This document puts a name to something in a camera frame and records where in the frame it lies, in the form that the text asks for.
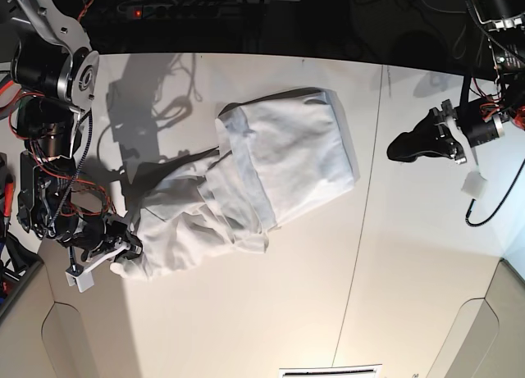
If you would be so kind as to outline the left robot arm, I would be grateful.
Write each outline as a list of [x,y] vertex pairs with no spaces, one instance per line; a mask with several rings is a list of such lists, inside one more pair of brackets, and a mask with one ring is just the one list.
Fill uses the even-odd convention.
[[459,105],[445,100],[386,150],[394,162],[419,157],[467,161],[470,148],[503,136],[504,123],[524,127],[524,0],[465,0],[472,26],[491,50],[496,92],[483,93],[471,74],[463,78]]

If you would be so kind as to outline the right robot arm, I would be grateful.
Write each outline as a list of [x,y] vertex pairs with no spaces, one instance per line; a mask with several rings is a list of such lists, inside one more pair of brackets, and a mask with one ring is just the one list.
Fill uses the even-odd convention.
[[9,76],[20,91],[7,104],[9,128],[24,144],[18,223],[66,248],[73,276],[102,261],[139,257],[143,246],[107,191],[82,176],[99,55],[80,18],[53,0],[1,0],[1,19],[19,34]]

